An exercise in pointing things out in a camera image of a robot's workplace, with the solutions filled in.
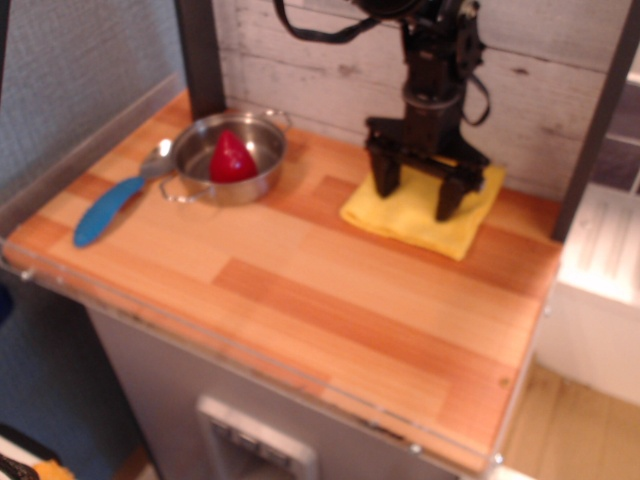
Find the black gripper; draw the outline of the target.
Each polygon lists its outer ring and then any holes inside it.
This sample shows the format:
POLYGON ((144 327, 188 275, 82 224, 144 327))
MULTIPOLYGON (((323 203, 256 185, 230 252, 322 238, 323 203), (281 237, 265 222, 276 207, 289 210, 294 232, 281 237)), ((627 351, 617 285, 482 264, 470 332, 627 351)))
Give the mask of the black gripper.
POLYGON ((465 96, 464 89, 444 99, 405 91, 402 119, 366 119, 366 148, 380 197, 397 189, 403 165, 445 179, 439 190, 437 221, 449 220, 468 193, 482 188, 489 160, 461 134, 465 96))

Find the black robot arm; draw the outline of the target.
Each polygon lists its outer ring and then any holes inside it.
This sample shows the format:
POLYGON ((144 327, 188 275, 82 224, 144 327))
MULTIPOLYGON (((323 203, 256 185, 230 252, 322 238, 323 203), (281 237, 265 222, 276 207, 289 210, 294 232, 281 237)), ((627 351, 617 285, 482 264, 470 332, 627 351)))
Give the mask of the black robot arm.
POLYGON ((462 136, 467 87, 487 91, 474 71, 485 48, 479 38, 476 1, 365 1, 376 19, 401 26, 407 77, 401 119, 370 117, 366 148, 377 194, 400 184, 405 166, 441 180, 435 218, 452 217, 463 198, 484 183, 488 158, 462 136))

